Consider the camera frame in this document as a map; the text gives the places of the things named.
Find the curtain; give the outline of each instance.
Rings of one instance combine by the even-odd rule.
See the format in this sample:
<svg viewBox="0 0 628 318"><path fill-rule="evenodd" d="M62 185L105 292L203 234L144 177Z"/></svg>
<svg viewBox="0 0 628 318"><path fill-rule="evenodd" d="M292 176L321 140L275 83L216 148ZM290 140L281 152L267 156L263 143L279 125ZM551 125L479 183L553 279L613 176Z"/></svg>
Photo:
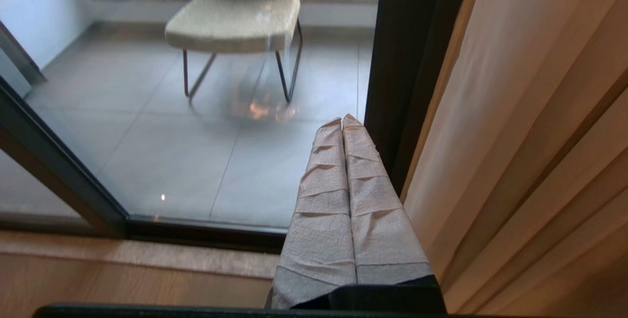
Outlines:
<svg viewBox="0 0 628 318"><path fill-rule="evenodd" d="M628 312L628 0L475 0L449 50L404 202L449 312Z"/></svg>

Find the metal chair leg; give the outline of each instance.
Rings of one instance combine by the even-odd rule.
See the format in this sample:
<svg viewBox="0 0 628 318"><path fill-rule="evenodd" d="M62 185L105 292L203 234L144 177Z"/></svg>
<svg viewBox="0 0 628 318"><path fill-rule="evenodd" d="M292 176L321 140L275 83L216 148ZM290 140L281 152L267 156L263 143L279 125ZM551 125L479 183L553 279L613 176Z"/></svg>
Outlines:
<svg viewBox="0 0 628 318"><path fill-rule="evenodd" d="M198 75L198 78L195 81L194 86L192 86L192 90L188 90L188 51L183 50L183 87L185 90L185 95L190 99L190 102L192 101L192 97L194 97L194 94L196 94L198 87L200 86L200 83L202 83L203 78L205 78L205 75L207 74L207 71L211 67L211 64L213 63L213 60L215 58L216 58L216 54L212 53L211 57L207 61L207 64L205 64L203 71L200 73L200 75Z"/></svg>
<svg viewBox="0 0 628 318"><path fill-rule="evenodd" d="M281 77L281 85L283 86L283 95L286 98L286 102L292 101L292 92L294 92L294 83L296 83L296 72L299 69L299 61L301 60L301 48L303 47L303 34L301 34L301 25L299 20L296 20L296 31L299 32L299 50L296 52L296 62L294 63L294 70L292 71L292 81L290 83L290 90L286 86L286 78L283 75L283 67L281 66L281 57L279 51L275 51L275 57L277 58L277 65L279 66L279 75Z"/></svg>

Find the chair cushion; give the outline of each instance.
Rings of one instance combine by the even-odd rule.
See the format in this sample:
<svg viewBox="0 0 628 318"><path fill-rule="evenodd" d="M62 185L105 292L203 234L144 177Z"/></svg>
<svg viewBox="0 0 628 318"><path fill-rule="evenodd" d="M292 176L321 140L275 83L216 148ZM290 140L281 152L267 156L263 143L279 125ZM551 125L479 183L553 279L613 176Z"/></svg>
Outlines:
<svg viewBox="0 0 628 318"><path fill-rule="evenodd" d="M299 8L299 0L192 0L166 25L166 41L214 53L283 50Z"/></svg>

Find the white wall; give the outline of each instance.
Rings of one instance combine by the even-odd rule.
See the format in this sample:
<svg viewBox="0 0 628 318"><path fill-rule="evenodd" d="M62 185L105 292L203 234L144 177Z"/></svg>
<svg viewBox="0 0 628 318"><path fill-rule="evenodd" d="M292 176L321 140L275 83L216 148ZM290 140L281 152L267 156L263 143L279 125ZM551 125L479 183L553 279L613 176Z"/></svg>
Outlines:
<svg viewBox="0 0 628 318"><path fill-rule="evenodd" d="M0 0L0 20L43 68L93 22L90 0Z"/></svg>
<svg viewBox="0 0 628 318"><path fill-rule="evenodd" d="M96 21L166 23L187 0L93 0ZM303 26L375 27L376 2L321 2L301 0Z"/></svg>

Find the chair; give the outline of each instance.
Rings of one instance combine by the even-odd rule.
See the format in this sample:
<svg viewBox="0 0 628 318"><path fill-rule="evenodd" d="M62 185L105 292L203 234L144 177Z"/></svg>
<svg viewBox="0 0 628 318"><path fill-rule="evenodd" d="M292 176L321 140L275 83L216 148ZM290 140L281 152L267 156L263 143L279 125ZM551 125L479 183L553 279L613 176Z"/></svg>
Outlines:
<svg viewBox="0 0 628 318"><path fill-rule="evenodd" d="M301 58L303 35L298 20L299 0L192 0L166 25L166 41L183 50L183 85L190 101L218 53L275 51L283 93L292 99ZM296 27L299 48L289 88L280 51L292 42ZM188 89L187 51L211 52L211 57L194 86Z"/></svg>

